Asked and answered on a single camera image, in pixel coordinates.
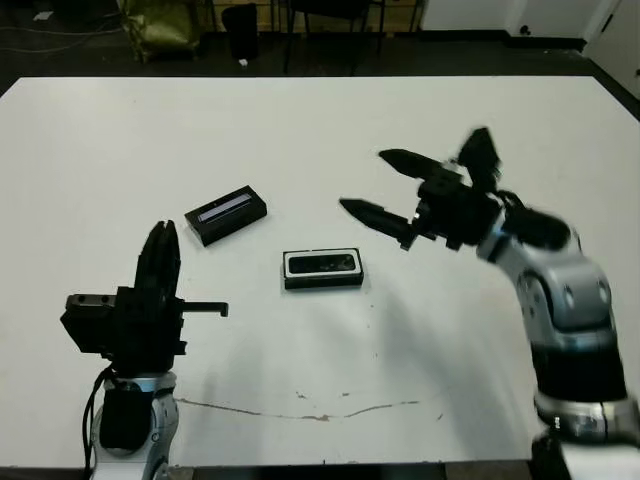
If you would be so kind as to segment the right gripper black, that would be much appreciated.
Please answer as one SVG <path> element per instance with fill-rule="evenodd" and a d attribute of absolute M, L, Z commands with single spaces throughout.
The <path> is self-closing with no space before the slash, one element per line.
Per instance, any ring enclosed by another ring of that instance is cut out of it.
<path fill-rule="evenodd" d="M 340 205 L 356 220 L 398 241 L 409 250 L 418 236 L 445 239 L 451 250 L 477 246 L 488 234 L 501 211 L 490 193 L 468 186 L 463 176 L 424 155 L 405 149 L 385 149 L 378 156 L 396 172 L 422 179 L 412 220 L 390 213 L 363 199 L 340 198 Z"/>

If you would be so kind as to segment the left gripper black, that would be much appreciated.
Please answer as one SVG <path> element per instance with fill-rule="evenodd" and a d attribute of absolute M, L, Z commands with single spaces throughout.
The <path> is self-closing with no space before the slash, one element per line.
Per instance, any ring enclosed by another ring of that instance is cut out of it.
<path fill-rule="evenodd" d="M 65 330 L 83 353 L 98 354 L 119 374 L 163 374 L 186 353 L 185 313 L 226 317 L 226 302 L 186 302 L 176 297 L 181 267 L 175 223 L 159 221 L 138 257 L 134 288 L 113 295 L 72 294 Z"/>

